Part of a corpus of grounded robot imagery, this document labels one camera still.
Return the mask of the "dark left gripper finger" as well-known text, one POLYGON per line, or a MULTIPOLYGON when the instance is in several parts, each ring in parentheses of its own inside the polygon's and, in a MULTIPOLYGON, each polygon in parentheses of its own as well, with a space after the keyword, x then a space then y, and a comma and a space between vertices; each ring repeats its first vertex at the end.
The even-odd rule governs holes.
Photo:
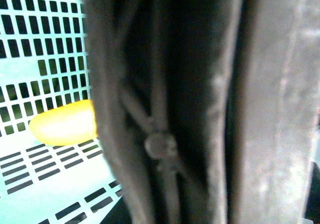
POLYGON ((243 0, 229 90, 228 222, 299 224, 317 149, 320 0, 243 0))

